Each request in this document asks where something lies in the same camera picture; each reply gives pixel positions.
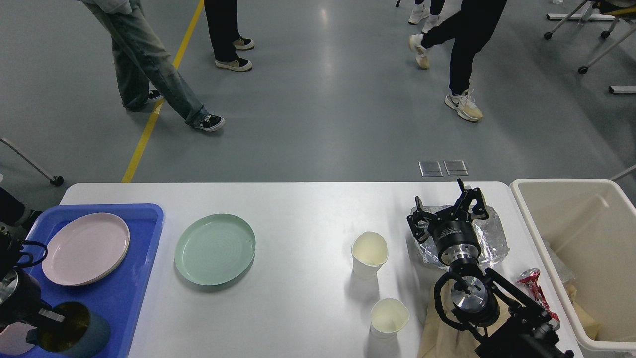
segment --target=beige cloth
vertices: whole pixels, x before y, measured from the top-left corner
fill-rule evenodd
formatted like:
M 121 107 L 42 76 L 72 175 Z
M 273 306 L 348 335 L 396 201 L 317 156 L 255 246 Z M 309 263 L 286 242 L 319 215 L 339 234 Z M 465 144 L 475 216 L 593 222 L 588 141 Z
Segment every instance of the beige cloth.
M 583 326 L 583 329 L 585 330 L 585 334 L 588 335 L 588 337 L 590 337 L 590 339 L 597 339 L 598 337 L 598 331 L 600 330 L 600 323 L 598 323 L 594 318 L 592 318 L 592 316 L 590 316 L 589 313 L 587 313 L 583 307 L 579 306 L 578 303 L 576 303 L 576 287 L 574 285 L 569 285 L 568 287 L 565 288 L 565 291 L 567 292 L 567 296 L 570 299 L 570 302 L 572 303 L 572 307 L 574 307 L 574 312 L 576 313 L 576 316 L 579 317 L 579 321 L 581 321 L 581 325 Z
M 450 284 L 445 285 L 441 290 L 442 302 L 444 302 L 444 312 L 452 320 L 456 320 L 450 310 L 453 307 L 450 301 Z M 488 327 L 488 332 L 493 333 L 503 325 L 510 317 L 507 306 L 499 301 L 501 314 L 494 325 Z M 417 358 L 478 358 L 474 352 L 479 342 L 469 331 L 458 331 L 441 321 L 435 310 L 433 299 L 433 289 L 429 298 L 429 306 L 426 311 L 426 323 Z

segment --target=plate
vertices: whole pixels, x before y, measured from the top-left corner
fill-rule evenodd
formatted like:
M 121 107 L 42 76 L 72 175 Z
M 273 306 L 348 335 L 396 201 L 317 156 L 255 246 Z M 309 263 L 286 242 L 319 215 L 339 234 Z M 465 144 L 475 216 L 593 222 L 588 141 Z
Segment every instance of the plate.
M 201 218 L 181 235 L 174 262 L 187 280 L 215 286 L 239 276 L 254 259 L 256 238 L 245 220 L 230 214 Z
M 128 225 L 119 216 L 85 215 L 68 223 L 46 244 L 48 256 L 42 271 L 62 286 L 97 282 L 121 263 L 129 242 Z

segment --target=black pants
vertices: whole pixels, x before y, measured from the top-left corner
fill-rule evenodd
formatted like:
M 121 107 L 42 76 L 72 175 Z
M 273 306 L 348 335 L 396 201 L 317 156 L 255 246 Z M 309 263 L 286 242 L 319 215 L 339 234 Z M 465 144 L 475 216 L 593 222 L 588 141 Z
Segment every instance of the black pants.
M 14 226 L 22 215 L 24 215 L 24 205 L 0 188 L 0 222 Z
M 237 0 L 205 0 L 205 16 L 214 58 L 221 62 L 237 59 L 232 42 L 241 38 L 237 24 Z
M 439 15 L 444 7 L 445 1 L 446 0 L 431 0 L 431 15 Z M 416 5 L 421 5 L 423 3 L 424 0 L 415 0 Z
M 459 12 L 424 35 L 425 48 L 455 39 L 448 86 L 453 94 L 470 86 L 473 57 L 490 41 L 505 7 L 506 0 L 463 0 Z

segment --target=aluminum foil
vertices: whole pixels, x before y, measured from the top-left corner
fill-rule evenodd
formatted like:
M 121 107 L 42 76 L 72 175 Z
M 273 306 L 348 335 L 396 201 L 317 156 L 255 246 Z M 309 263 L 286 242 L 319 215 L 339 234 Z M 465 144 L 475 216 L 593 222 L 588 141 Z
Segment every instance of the aluminum foil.
M 422 209 L 429 213 L 436 213 L 449 207 L 451 207 L 451 205 L 423 206 Z M 488 211 L 488 214 L 490 215 L 489 219 L 473 220 L 473 230 L 475 231 L 475 235 L 477 235 L 477 239 L 481 246 L 481 255 L 478 258 L 478 263 L 481 268 L 495 266 L 508 255 L 508 251 L 510 250 L 508 248 L 506 234 L 504 233 L 504 228 L 501 225 L 499 214 L 497 214 L 492 206 L 488 205 L 486 205 L 486 211 Z M 426 229 L 428 225 L 426 223 L 421 223 L 420 227 Z M 425 264 L 433 264 L 445 271 L 448 271 L 448 266 L 440 262 L 438 259 L 438 251 L 435 247 L 435 243 L 433 243 L 432 237 L 428 235 L 423 236 L 422 238 L 426 238 L 426 241 L 423 243 L 418 242 L 415 238 L 413 238 L 413 240 L 420 248 L 420 256 L 423 262 Z

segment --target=person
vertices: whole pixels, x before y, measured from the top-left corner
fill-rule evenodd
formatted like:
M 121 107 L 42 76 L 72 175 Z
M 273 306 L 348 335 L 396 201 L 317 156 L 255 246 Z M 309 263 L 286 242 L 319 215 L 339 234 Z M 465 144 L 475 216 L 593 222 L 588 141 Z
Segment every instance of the person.
M 483 118 L 468 91 L 473 58 L 490 41 L 506 0 L 463 0 L 461 9 L 426 34 L 409 37 L 408 43 L 415 52 L 415 61 L 422 69 L 431 65 L 428 58 L 431 47 L 455 39 L 450 55 L 450 93 L 444 103 L 469 122 Z
M 251 50 L 254 41 L 239 34 L 237 0 L 205 0 L 205 17 L 214 50 L 214 64 L 236 72 L 252 69 L 252 62 L 237 55 L 237 50 Z
M 165 98 L 190 127 L 217 131 L 225 119 L 211 114 L 170 61 L 144 17 L 141 0 L 79 0 L 112 37 L 117 85 L 124 108 L 137 111 Z M 156 90 L 149 91 L 151 82 Z
M 424 0 L 415 0 L 415 6 L 411 11 L 411 16 L 408 18 L 408 23 L 411 25 L 417 25 L 423 19 L 426 19 L 424 27 L 422 28 L 422 34 L 429 32 L 433 27 L 439 24 L 439 14 L 444 7 L 445 0 L 431 0 L 431 9 L 427 9 L 424 6 Z
M 29 209 L 9 192 L 0 188 L 0 222 L 9 226 L 21 226 L 31 230 L 42 211 Z

